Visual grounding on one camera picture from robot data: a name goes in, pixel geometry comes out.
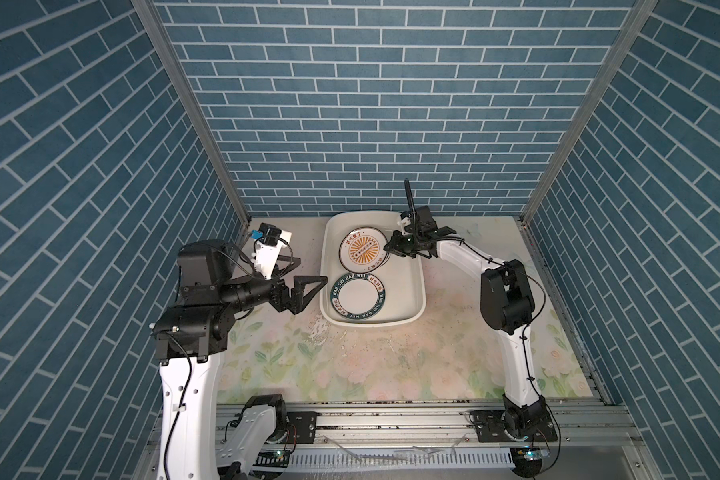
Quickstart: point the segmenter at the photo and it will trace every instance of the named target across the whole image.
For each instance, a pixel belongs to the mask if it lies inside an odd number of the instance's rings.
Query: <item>blue brick wall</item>
[[[633,1],[157,3],[253,215],[516,215]]]
[[[178,246],[238,226],[128,0],[0,0],[0,480],[132,473]]]
[[[531,221],[666,478],[720,478],[720,0],[660,0]]]

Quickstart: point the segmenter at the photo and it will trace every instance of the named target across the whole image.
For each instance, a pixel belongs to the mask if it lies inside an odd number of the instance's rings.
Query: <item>orange sunburst pattern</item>
[[[376,258],[376,255],[378,255],[378,241],[372,236],[360,236],[349,246],[349,258],[356,264],[368,264]]]

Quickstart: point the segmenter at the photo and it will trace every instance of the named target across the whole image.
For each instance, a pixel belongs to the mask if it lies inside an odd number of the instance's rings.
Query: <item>tray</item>
[[[372,274],[384,283],[386,299],[382,308],[369,318],[350,320],[341,316],[331,304],[331,289],[340,277],[348,273],[338,258],[338,248],[346,235],[361,226],[379,229],[387,238],[398,225],[400,214],[387,211],[366,210],[339,214],[328,221],[322,242],[320,274],[328,278],[328,284],[320,290],[320,311],[329,322],[351,327],[394,326],[416,320],[427,305],[424,294],[424,270],[422,259],[390,255],[385,264]]]

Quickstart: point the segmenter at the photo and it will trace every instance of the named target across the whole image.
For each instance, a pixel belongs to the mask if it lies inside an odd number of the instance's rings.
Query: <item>black mounting plate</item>
[[[315,443],[317,412],[288,412],[288,423],[296,428],[296,443]]]
[[[472,410],[470,411],[470,423],[478,434],[478,442],[480,443],[496,443],[496,442],[514,442],[514,438],[509,437],[504,431],[504,420],[501,416],[504,410]],[[544,413],[544,417],[536,432],[534,441],[536,443],[547,440],[547,443],[557,441],[557,430],[552,423],[549,412]]]

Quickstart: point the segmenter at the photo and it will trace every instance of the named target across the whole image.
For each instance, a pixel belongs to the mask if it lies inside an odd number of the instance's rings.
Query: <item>plate with orange sunburst pattern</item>
[[[349,232],[338,248],[342,266],[353,274],[367,274],[379,268],[389,255],[384,251],[387,237],[372,226]]]

